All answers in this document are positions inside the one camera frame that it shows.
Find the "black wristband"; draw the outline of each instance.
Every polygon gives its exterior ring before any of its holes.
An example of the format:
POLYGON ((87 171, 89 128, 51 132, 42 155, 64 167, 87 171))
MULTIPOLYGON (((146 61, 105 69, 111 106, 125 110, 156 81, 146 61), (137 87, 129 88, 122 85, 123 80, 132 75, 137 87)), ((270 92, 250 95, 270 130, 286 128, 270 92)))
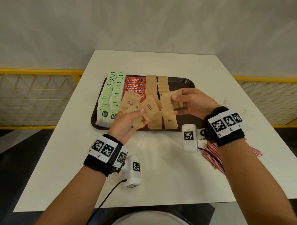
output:
POLYGON ((223 145, 225 145, 227 143, 230 143, 232 141, 244 138, 244 132, 242 131, 242 129, 235 130, 232 133, 220 138, 220 137, 218 137, 216 132, 213 130, 211 124, 208 122, 208 119, 218 115, 219 113, 222 113, 222 112, 225 112, 225 111, 228 111, 228 110, 229 109, 227 107, 224 107, 224 106, 217 107, 211 112, 211 114, 206 116, 204 121, 203 121, 205 130, 206 130, 205 138, 208 141, 216 142, 218 146, 223 146, 223 145))
MULTIPOLYGON (((102 136, 116 142, 120 146, 123 146, 122 142, 120 142, 113 136, 110 136, 109 134, 103 134, 102 136)), ((108 175, 116 171, 115 168, 112 166, 112 164, 102 162, 101 160, 97 159, 92 155, 88 155, 83 164, 95 171, 99 171, 103 173, 106 177, 108 177, 108 175)))

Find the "white sensor device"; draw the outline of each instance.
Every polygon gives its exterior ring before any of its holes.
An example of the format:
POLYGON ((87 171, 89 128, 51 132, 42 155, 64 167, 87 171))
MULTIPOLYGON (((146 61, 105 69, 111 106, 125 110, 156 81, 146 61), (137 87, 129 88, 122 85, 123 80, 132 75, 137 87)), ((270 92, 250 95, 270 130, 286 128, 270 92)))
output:
POLYGON ((205 138, 204 129, 197 129, 195 124, 184 124, 181 127, 183 149, 186 152, 198 152, 198 140, 205 138))
POLYGON ((126 182, 123 182, 122 185, 127 188, 134 188, 140 185, 141 179, 141 168, 140 161, 137 156, 129 155, 125 159, 125 165, 123 165, 122 171, 122 180, 127 179, 126 182))

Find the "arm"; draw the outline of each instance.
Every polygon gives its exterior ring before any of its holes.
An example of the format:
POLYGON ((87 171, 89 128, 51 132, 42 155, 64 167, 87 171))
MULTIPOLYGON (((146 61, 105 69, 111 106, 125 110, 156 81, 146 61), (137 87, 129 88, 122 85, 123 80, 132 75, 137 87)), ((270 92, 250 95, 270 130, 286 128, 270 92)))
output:
MULTIPOLYGON (((220 105, 198 89, 183 89, 186 109, 176 115, 191 114, 204 119, 220 105)), ((232 192, 248 224, 297 224, 297 218, 285 193, 251 151, 244 139, 219 147, 220 156, 232 192)))
MULTIPOLYGON (((135 131, 131 131, 132 120, 144 110, 122 114, 119 112, 108 134, 126 144, 135 131)), ((85 225, 98 200, 106 176, 83 166, 63 191, 41 215, 36 225, 85 225)))

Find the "gray wall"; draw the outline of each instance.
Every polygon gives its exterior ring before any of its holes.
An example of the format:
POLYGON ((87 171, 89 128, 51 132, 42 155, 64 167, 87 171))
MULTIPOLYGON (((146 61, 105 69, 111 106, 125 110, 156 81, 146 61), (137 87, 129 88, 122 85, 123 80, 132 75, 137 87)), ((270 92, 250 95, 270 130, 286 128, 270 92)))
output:
POLYGON ((0 68, 85 69, 94 49, 217 55, 297 74, 295 0, 1 0, 0 68))

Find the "tabletop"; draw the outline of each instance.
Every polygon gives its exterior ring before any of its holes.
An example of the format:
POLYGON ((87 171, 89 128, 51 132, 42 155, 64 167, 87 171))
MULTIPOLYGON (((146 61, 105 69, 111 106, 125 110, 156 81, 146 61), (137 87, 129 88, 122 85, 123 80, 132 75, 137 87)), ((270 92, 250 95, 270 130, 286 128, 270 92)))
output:
MULTIPOLYGON (((260 160, 287 197, 297 198, 297 158, 216 56, 95 50, 14 212, 45 210, 80 170, 95 138, 107 133, 90 119, 110 70, 185 77, 216 100, 245 110, 243 120, 256 121, 243 127, 248 143, 264 154, 260 160)), ((139 157, 143 181, 136 188, 118 186, 103 207, 235 201, 226 177, 201 152, 183 151, 181 132, 137 131, 126 147, 139 157)), ((107 178, 96 207, 120 180, 121 173, 107 178)))

